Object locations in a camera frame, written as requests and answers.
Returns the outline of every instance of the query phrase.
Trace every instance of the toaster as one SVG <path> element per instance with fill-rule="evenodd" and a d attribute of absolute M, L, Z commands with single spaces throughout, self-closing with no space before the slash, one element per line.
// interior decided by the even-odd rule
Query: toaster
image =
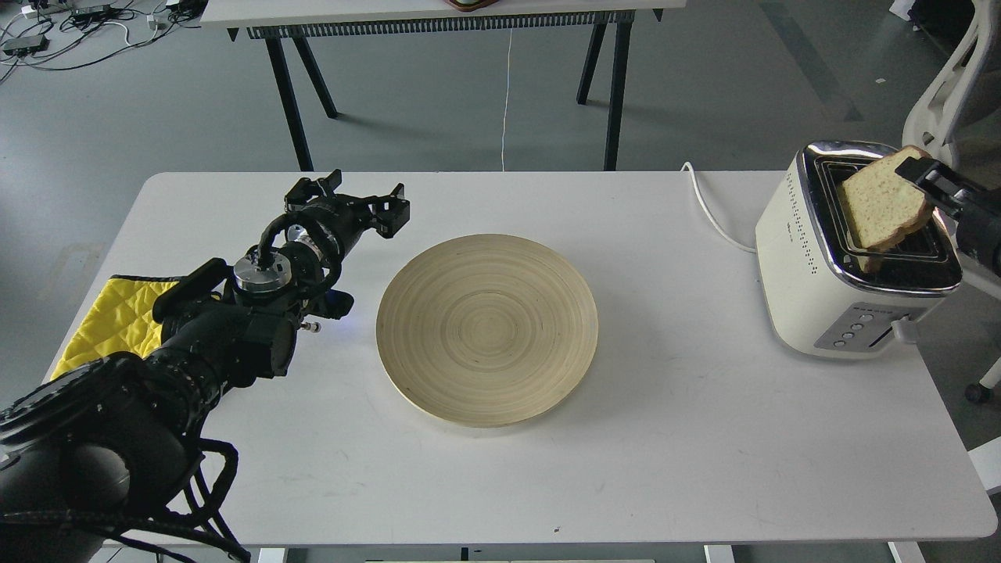
<path fill-rule="evenodd" d="M 887 251 L 854 242 L 839 185 L 894 151 L 867 142 L 807 145 L 758 220 L 769 316 L 793 349 L 827 358 L 875 358 L 913 334 L 913 322 L 959 286 L 962 269 L 937 213 Z"/>

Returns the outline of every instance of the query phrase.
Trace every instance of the white table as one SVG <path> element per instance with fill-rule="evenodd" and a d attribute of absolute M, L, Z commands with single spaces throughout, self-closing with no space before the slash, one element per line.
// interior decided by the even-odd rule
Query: white table
<path fill-rule="evenodd" d="M 739 239 L 783 172 L 701 174 Z M 113 273 L 232 261 L 291 173 L 150 178 L 90 290 Z M 812 359 L 773 334 L 755 257 L 705 220 L 680 172 L 345 173 L 406 185 L 410 222 L 366 233 L 337 289 L 351 314 L 303 334 L 285 379 L 228 394 L 204 436 L 240 468 L 223 514 L 260 546 L 749 543 L 975 538 L 993 508 L 915 348 Z M 379 300 L 425 248 L 525 236 L 588 279 L 594 364 L 551 413 L 467 429 L 413 408 L 375 346 Z M 87 309 L 85 305 L 77 323 Z"/>
<path fill-rule="evenodd" d="M 593 25 L 577 94 L 577 102 L 583 105 L 587 103 L 591 91 L 606 27 L 614 23 L 616 44 L 604 164 L 604 169 L 614 170 L 619 155 L 630 34 L 636 10 L 654 9 L 660 19 L 665 8 L 684 7 L 686 1 L 502 0 L 474 12 L 463 13 L 442 0 L 212 0 L 202 15 L 201 24 L 227 28 L 233 40 L 240 27 L 246 27 L 251 38 L 264 39 L 299 169 L 308 171 L 313 169 L 312 157 L 281 39 L 292 40 L 323 110 L 327 117 L 336 119 L 339 112 L 306 42 L 308 37 Z"/>

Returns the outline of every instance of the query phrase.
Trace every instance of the bread slice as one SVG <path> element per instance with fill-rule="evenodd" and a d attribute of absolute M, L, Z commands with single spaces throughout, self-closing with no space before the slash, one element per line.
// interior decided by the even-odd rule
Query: bread slice
<path fill-rule="evenodd" d="M 931 219 L 934 207 L 925 200 L 924 192 L 895 171 L 908 156 L 930 155 L 908 145 L 872 162 L 842 183 L 841 202 L 856 246 L 878 252 L 889 250 Z"/>

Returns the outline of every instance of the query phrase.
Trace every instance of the gray floor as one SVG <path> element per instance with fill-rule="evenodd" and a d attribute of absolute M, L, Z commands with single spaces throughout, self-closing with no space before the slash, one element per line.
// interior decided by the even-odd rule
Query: gray floor
<path fill-rule="evenodd" d="M 889 4 L 691 0 L 663 23 L 650 12 L 639 14 L 620 169 L 677 169 L 685 160 L 701 169 L 784 169 L 812 139 L 899 144 L 908 111 L 946 55 L 888 13 Z M 0 22 L 16 9 L 0 3 Z M 149 33 L 144 22 L 131 27 L 133 42 Z M 106 29 L 59 62 L 101 56 L 117 49 L 122 35 Z M 578 106 L 588 36 L 586 28 L 554 28 L 512 36 L 314 40 L 344 112 L 337 121 L 326 119 L 301 64 L 292 60 L 316 168 L 499 169 L 511 38 L 507 169 L 600 169 L 611 48 L 600 61 L 592 103 Z M 147 177 L 296 167 L 264 45 L 245 35 L 230 43 L 221 31 L 180 30 L 79 70 L 17 69 L 0 84 L 0 403 L 41 380 Z M 276 212 L 279 206 L 276 201 Z M 1001 407 L 973 407 L 960 398 L 962 387 L 1001 354 L 999 319 L 1001 304 L 964 289 L 921 324 L 922 353 L 968 448 L 1001 434 Z M 922 548 L 929 561 L 996 561 L 1001 539 Z M 225 560 L 196 553 L 199 560 Z M 517 557 L 512 553 L 484 548 L 473 558 Z M 645 553 L 607 546 L 554 552 L 553 558 L 663 563 L 697 561 L 700 554 L 698 546 L 655 546 Z M 890 560 L 878 544 L 745 546 L 736 555 L 740 562 Z M 373 557 L 325 550 L 307 556 Z M 124 551 L 114 560 L 149 557 Z"/>

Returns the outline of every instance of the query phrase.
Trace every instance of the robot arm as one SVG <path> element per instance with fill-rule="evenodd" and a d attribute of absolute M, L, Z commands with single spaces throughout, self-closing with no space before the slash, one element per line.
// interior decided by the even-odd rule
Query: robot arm
<path fill-rule="evenodd" d="M 897 174 L 958 221 L 961 252 L 1001 276 L 1001 189 L 988 190 L 934 158 L 908 158 Z"/>
<path fill-rule="evenodd" d="M 401 184 L 360 198 L 334 193 L 339 183 L 339 170 L 300 179 L 285 196 L 285 213 L 246 255 L 232 266 L 212 258 L 157 300 L 162 345 L 147 358 L 112 354 L 0 413 L 5 559 L 82 563 L 105 538 L 170 555 L 122 536 L 136 529 L 249 559 L 218 513 L 236 450 L 201 438 L 201 428 L 231 389 L 286 374 L 296 332 L 314 329 L 306 316 L 349 312 L 351 297 L 331 288 L 361 233 L 372 228 L 390 238 L 408 220 Z M 275 248 L 282 231 L 287 241 Z M 211 490 L 199 468 L 206 453 L 225 459 Z M 180 492 L 190 514 L 167 508 Z"/>

